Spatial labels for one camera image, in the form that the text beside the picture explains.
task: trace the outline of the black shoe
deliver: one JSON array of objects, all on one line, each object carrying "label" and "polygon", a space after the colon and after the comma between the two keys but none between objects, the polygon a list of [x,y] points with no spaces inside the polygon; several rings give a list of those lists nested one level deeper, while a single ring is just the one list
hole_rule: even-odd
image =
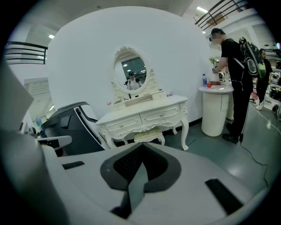
[{"label": "black shoe", "polygon": [[233,137],[231,134],[223,134],[223,139],[227,142],[232,142],[237,144],[238,143],[238,137]]},{"label": "black shoe", "polygon": [[231,123],[227,123],[227,129],[229,132],[231,132],[232,130],[232,124]]}]

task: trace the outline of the white vanity table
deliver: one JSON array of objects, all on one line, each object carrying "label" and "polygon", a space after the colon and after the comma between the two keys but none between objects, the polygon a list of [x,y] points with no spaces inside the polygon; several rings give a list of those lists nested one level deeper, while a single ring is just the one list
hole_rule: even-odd
[{"label": "white vanity table", "polygon": [[[144,84],[134,91],[122,86],[122,81],[117,80],[114,70],[119,56],[129,53],[139,56],[145,63],[145,69],[149,71]],[[189,128],[185,105],[187,98],[178,95],[167,97],[166,92],[159,89],[154,71],[144,56],[130,47],[122,47],[117,51],[111,74],[114,97],[118,102],[112,105],[111,112],[96,122],[101,127],[101,133],[105,136],[109,147],[116,147],[113,139],[123,139],[130,133],[146,132],[157,126],[173,127],[173,133],[176,135],[175,125],[181,121],[183,126],[181,144],[186,151],[188,146],[185,144],[185,139]]]}]

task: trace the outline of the black pants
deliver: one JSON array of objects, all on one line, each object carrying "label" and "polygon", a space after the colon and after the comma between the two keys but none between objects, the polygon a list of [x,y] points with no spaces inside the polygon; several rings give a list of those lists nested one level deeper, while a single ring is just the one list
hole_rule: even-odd
[{"label": "black pants", "polygon": [[259,82],[256,84],[256,92],[259,96],[259,102],[263,102],[264,101],[264,96],[265,93],[267,91],[267,85],[268,83],[265,82]]},{"label": "black pants", "polygon": [[233,102],[234,102],[234,122],[231,127],[231,134],[234,137],[238,137],[243,129],[246,114],[248,111],[248,105],[250,100],[250,91],[234,90]]}]

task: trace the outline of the ceiling light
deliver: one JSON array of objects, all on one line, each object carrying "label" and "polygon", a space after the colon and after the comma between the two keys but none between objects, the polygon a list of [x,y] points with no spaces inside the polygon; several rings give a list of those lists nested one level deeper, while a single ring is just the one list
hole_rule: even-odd
[{"label": "ceiling light", "polygon": [[197,9],[200,10],[200,11],[202,11],[202,12],[205,12],[205,13],[208,12],[206,9],[203,9],[203,8],[201,8],[201,7],[199,7],[199,6],[197,7]]}]

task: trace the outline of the water bottle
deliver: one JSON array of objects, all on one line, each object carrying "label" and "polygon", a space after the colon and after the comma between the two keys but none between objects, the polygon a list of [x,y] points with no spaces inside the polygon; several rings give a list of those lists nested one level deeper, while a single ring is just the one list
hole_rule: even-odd
[{"label": "water bottle", "polygon": [[203,74],[203,86],[204,87],[207,86],[207,78],[206,78],[205,74]]},{"label": "water bottle", "polygon": [[40,129],[40,126],[42,125],[42,121],[41,121],[41,119],[39,118],[39,117],[35,117],[35,122],[36,122],[36,124],[37,124],[37,126],[39,127],[39,129]]}]

